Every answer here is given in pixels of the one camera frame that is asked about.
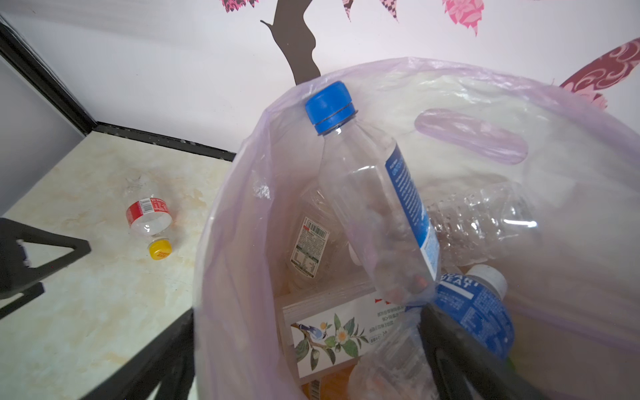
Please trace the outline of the blue-cap clear bottle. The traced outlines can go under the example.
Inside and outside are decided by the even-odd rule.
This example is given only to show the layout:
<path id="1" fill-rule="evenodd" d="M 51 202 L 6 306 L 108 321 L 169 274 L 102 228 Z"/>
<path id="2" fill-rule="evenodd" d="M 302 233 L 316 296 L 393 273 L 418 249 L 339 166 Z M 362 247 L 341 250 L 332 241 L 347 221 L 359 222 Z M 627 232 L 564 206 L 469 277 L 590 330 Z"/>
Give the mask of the blue-cap clear bottle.
<path id="1" fill-rule="evenodd" d="M 305 109 L 324 141 L 320 189 L 376 290 L 397 305 L 433 301 L 440 246 L 396 139 L 358 120 L 340 81 Z"/>

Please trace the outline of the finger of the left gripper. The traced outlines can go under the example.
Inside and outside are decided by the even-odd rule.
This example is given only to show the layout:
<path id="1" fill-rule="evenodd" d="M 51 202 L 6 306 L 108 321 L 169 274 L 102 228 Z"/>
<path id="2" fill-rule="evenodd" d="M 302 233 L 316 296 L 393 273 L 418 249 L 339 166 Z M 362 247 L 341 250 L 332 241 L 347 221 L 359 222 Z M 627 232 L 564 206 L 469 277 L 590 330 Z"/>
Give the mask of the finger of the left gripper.
<path id="1" fill-rule="evenodd" d="M 89 241 L 1 219 L 1 299 L 24 293 L 91 253 Z"/>
<path id="2" fill-rule="evenodd" d="M 19 310 L 21 307 L 35 300 L 44 293 L 45 288 L 42 283 L 33 285 L 31 288 L 23 291 L 18 299 L 1 308 L 0 319 L 6 318 L 6 316 Z"/>

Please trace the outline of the white bin with purple liner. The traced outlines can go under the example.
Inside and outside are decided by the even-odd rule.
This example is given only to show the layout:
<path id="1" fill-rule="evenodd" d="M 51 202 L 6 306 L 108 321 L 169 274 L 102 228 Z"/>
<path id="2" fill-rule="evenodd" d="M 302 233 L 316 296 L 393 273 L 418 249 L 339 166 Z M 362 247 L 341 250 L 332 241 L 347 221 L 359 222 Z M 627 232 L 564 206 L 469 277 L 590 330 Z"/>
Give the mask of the white bin with purple liner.
<path id="1" fill-rule="evenodd" d="M 323 151 L 304 104 L 336 81 L 398 141 L 443 266 L 504 274 L 516 370 L 551 398 L 638 398 L 638 131 L 566 89 L 421 58 L 330 73 L 263 112 L 198 246 L 198 396 L 302 396 L 275 300 Z"/>

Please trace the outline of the green-label clear white-cap bottle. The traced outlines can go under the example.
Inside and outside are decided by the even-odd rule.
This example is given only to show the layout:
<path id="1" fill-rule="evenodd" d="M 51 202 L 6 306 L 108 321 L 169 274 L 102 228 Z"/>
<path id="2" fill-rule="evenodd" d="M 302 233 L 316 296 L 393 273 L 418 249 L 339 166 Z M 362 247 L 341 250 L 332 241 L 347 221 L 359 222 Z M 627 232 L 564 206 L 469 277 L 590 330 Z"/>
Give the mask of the green-label clear white-cap bottle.
<path id="1" fill-rule="evenodd" d="M 420 310 L 410 309 L 350 374 L 351 399 L 438 399 L 438 390 L 418 331 Z"/>

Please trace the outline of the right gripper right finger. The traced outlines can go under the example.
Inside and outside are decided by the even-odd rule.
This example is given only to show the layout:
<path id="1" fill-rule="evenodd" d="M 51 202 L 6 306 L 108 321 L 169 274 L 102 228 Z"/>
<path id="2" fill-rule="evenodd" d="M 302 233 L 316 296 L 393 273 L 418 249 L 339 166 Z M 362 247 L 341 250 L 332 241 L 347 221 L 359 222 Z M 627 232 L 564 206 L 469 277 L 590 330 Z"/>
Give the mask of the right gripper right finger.
<path id="1" fill-rule="evenodd" d="M 441 399 L 545 399 L 462 326 L 433 304 L 421 309 L 418 331 Z"/>

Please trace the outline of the blue-label clear water bottle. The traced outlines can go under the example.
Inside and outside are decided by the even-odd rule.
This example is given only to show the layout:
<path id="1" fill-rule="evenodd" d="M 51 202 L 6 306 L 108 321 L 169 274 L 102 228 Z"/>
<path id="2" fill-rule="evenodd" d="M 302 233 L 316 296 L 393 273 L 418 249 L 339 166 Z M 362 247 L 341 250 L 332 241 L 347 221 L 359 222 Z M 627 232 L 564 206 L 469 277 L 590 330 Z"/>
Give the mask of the blue-label clear water bottle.
<path id="1" fill-rule="evenodd" d="M 498 358 L 508 358 L 515 330 L 503 300 L 506 278 L 496 268 L 478 264 L 467 273 L 445 273 L 436 305 Z"/>

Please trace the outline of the square frosted white-label bottle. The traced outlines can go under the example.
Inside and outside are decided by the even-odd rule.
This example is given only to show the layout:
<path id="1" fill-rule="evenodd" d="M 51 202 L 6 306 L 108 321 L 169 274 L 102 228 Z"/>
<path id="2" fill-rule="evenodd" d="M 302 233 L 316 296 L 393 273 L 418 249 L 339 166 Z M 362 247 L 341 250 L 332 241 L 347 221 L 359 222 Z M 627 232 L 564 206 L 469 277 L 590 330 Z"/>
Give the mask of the square frosted white-label bottle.
<path id="1" fill-rule="evenodd" d="M 275 305 L 280 345 L 298 385 L 355 365 L 405 310 L 359 275 L 290 293 Z"/>

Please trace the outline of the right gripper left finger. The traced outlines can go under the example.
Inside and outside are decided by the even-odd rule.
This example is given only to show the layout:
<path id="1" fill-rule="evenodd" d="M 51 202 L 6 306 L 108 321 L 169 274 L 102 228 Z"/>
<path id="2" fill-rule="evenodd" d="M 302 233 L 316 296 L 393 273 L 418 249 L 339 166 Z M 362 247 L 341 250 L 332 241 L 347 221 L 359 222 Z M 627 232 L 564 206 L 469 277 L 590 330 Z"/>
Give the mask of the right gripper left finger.
<path id="1" fill-rule="evenodd" d="M 195 379 L 194 314 L 190 309 L 163 330 L 85 399 L 186 399 Z"/>

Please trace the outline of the red-label yellow-cap bottle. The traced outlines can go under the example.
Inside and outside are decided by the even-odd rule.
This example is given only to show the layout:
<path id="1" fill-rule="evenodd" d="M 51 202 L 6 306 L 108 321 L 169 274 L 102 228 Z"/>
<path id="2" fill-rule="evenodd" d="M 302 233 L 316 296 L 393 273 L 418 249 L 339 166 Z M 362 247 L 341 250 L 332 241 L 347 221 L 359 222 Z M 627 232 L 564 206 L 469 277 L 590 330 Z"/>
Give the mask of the red-label yellow-cap bottle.
<path id="1" fill-rule="evenodd" d="M 169 237 L 173 215 L 161 187 L 138 175 L 126 179 L 123 196 L 129 230 L 147 241 L 152 260 L 168 258 L 173 253 Z"/>

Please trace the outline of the clear red-green-label bottle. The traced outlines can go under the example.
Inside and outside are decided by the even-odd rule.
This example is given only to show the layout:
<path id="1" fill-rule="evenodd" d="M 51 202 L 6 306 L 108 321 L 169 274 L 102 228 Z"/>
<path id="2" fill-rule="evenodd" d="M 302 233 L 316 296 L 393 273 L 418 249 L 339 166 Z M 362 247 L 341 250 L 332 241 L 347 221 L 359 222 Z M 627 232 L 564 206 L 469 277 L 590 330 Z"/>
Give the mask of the clear red-green-label bottle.
<path id="1" fill-rule="evenodd" d="M 301 194 L 284 251 L 292 293 L 362 270 L 338 217 L 313 181 Z"/>

